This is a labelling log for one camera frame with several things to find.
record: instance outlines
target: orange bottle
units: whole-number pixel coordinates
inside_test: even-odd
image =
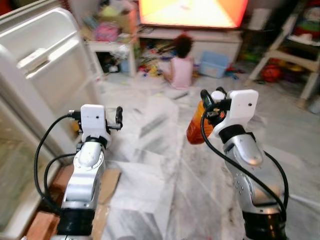
[[[200,101],[196,112],[189,124],[188,129],[186,130],[186,137],[191,144],[203,144],[205,142],[201,134],[201,117],[204,114],[205,109],[203,102]],[[208,123],[208,119],[204,120],[204,132],[207,137],[212,133],[214,127]]]

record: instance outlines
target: child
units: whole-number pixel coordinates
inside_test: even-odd
[[[163,76],[172,87],[183,90],[192,84],[192,74],[194,68],[194,60],[188,57],[193,41],[192,38],[185,33],[179,35],[173,44],[176,49],[177,56],[170,61],[170,71],[164,72]]]

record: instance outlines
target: pink bag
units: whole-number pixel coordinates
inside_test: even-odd
[[[112,22],[102,22],[94,30],[95,40],[98,42],[113,42],[118,38],[120,28]]]

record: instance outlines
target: storage bin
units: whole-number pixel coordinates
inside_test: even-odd
[[[226,55],[204,51],[201,58],[199,72],[213,78],[222,78],[229,66],[229,59]]]
[[[127,59],[123,59],[120,63],[120,69],[122,73],[129,73],[129,62]]]

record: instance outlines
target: television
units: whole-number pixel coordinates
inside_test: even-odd
[[[145,25],[238,28],[248,0],[139,0]]]

